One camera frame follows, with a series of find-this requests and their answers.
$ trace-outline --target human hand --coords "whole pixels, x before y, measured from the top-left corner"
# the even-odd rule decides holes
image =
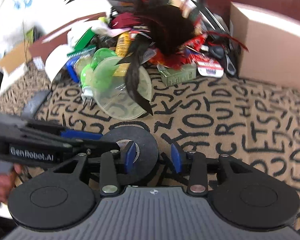
[[[9,174],[0,174],[0,202],[6,202],[10,191],[15,185],[15,179],[18,174],[22,173],[22,167],[19,164],[14,164],[14,170]]]

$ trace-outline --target carpet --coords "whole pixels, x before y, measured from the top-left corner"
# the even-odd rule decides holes
[[[103,113],[94,103],[83,105],[78,84],[65,79],[50,84],[44,72],[30,68],[0,96],[0,111],[20,114],[38,90],[52,88],[53,95],[37,119],[76,130],[106,133],[124,125],[149,131],[160,153],[170,154],[177,141],[184,150],[196,150],[207,157],[229,154],[291,185],[300,197],[300,91],[224,76],[198,77],[166,88],[155,67],[148,69],[153,84],[154,116],[143,114],[120,121]],[[187,178],[174,179],[162,165],[149,185],[182,185]],[[209,187],[217,186],[215,176]],[[300,209],[294,225],[300,233]]]

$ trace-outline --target small green carton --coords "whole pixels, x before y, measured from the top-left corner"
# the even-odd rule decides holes
[[[157,68],[161,73],[162,82],[167,87],[187,82],[197,77],[197,67],[191,64],[183,65],[180,70],[166,68],[160,64],[157,65]]]

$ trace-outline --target cardboard box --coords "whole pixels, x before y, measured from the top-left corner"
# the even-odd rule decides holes
[[[32,59],[29,51],[30,41],[23,41],[13,48],[7,55],[0,60],[0,68],[10,75],[16,68]]]
[[[233,37],[244,43],[239,77],[300,89],[300,22],[265,9],[232,3]]]

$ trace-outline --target translucent plastic lid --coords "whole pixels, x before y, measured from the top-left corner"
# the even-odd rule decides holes
[[[131,120],[145,111],[134,102],[127,93],[124,82],[127,64],[116,65],[121,57],[109,57],[103,60],[94,70],[91,78],[93,98],[98,106],[109,116],[120,120]],[[139,68],[138,92],[151,100],[152,84],[144,67]]]

